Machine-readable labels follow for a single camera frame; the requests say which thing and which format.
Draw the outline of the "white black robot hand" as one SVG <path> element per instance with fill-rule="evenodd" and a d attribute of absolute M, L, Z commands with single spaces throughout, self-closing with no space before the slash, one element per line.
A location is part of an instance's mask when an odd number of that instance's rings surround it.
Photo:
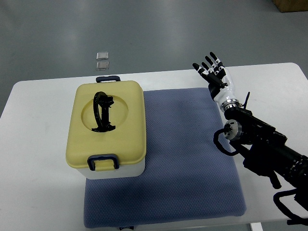
<path fill-rule="evenodd" d="M 205 57 L 206 62 L 202 65 L 193 63 L 193 68 L 208 83 L 210 96 L 225 112 L 232 107 L 240 107 L 238 99 L 235 97 L 235 87 L 228 69 L 222 61 L 211 52 Z"/>

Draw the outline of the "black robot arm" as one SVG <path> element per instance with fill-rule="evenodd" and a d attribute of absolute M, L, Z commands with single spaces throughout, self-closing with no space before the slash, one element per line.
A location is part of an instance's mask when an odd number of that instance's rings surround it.
<path fill-rule="evenodd" d="M 275 127 L 253 116 L 236 100 L 223 107 L 227 120 L 237 123 L 230 145 L 244 157 L 243 165 L 259 176 L 268 177 L 275 189 L 278 176 L 299 190 L 308 188 L 308 158 L 286 146 L 287 137 Z"/>

